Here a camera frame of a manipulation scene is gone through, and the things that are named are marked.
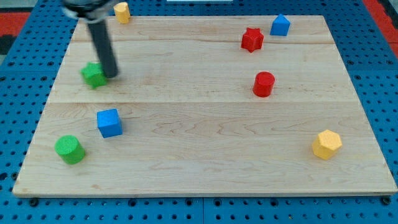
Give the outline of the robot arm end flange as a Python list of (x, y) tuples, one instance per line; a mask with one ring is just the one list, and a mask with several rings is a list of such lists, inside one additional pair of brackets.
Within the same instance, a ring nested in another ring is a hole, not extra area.
[(72, 19), (83, 19), (89, 24), (102, 21), (118, 0), (61, 0), (62, 10)]

